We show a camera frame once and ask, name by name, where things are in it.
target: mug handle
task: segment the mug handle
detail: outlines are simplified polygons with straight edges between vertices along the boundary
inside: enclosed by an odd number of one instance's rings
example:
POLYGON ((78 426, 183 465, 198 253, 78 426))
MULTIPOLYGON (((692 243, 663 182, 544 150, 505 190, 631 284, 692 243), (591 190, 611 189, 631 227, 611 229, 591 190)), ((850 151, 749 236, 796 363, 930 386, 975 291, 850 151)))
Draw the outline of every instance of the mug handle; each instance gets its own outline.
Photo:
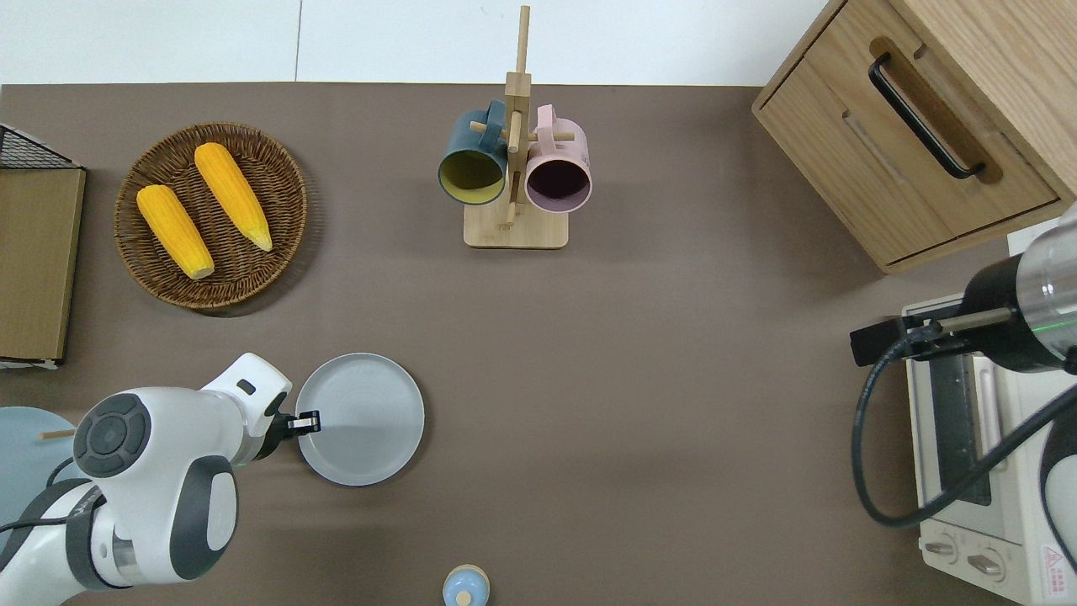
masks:
POLYGON ((486 130, 479 139, 479 146, 492 150, 498 144, 498 138, 505 128, 505 101, 493 99, 486 109, 486 130))
POLYGON ((538 108, 538 125, 535 132, 538 135, 538 152, 543 155, 557 151, 554 142, 554 124, 557 123, 557 114, 554 113, 554 105, 546 104, 538 108))

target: warning label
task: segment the warning label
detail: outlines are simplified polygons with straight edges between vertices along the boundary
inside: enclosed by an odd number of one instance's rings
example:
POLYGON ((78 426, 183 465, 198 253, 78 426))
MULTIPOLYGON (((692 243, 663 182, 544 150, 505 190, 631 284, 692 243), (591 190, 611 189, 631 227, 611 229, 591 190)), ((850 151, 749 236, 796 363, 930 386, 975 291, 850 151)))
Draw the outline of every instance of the warning label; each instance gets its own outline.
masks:
POLYGON ((1066 559, 1057 545, 1044 546, 1044 596, 1066 597, 1066 559))

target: black drawer handle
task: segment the black drawer handle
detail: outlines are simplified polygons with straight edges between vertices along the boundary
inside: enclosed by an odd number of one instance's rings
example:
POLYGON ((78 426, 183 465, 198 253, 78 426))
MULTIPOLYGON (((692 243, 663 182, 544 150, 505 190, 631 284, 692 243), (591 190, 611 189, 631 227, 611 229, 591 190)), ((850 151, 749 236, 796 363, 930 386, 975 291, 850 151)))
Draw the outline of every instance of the black drawer handle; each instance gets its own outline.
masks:
POLYGON ((905 99, 897 94, 894 86, 886 80, 886 76, 882 73, 882 66, 887 60, 890 60, 890 53, 883 53, 873 64, 871 64, 871 69, 868 70, 868 80, 875 85, 882 98, 886 99, 890 107, 894 109, 898 117, 905 122, 905 125, 912 130, 912 133, 920 139, 920 142, 927 147, 927 151, 938 160, 942 169, 946 170, 954 179, 967 179, 973 174, 976 174, 980 170, 983 170, 985 164, 982 161, 973 166, 971 168, 965 168, 957 160, 950 155, 950 152, 942 146, 938 138, 934 132, 927 128, 924 121, 917 115, 917 112, 912 111, 909 103, 905 102, 905 99))

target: brown table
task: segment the brown table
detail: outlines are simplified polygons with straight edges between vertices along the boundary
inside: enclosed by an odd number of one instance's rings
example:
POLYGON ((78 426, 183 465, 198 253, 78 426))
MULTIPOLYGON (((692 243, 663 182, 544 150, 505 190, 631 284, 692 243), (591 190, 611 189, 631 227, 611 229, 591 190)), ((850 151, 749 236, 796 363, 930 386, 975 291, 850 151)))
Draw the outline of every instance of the brown table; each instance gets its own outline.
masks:
MULTIPOLYGON (((252 351, 295 393, 382 354, 426 407, 390 481, 331 484, 284 445, 237 475, 238 533, 204 579, 72 604, 439 604, 464 562, 502 606, 1007 603, 871 522, 848 452, 848 333, 961 290, 1004 242, 884 277, 754 121, 757 91, 535 86, 587 130, 595 194, 567 248, 527 251, 467 248, 435 179, 452 119, 501 86, 4 86, 0 119, 89 175, 68 363, 3 371, 0 404, 78 422, 252 351), (112 239, 128 167, 207 121, 264 129, 313 194, 299 258, 233 318, 153 298, 112 239)), ((868 436, 891 510, 914 501, 900 375, 868 436)))

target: woven basket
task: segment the woven basket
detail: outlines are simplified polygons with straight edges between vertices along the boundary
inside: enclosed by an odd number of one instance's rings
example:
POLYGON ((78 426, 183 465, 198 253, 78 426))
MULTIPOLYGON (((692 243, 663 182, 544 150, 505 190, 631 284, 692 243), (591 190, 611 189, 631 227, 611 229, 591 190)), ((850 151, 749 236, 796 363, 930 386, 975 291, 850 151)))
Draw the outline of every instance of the woven basket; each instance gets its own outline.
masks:
POLYGON ((150 147, 135 163, 116 198, 114 235, 120 255, 151 294, 191 310, 234 306, 269 285, 295 256, 307 224, 307 187, 280 143, 240 124, 197 124, 150 147), (232 224, 195 167, 195 147, 215 141, 236 158, 262 203, 274 248, 266 252, 232 224), (170 186, 198 227, 213 272, 193 280, 165 252, 136 203, 145 185, 170 186))

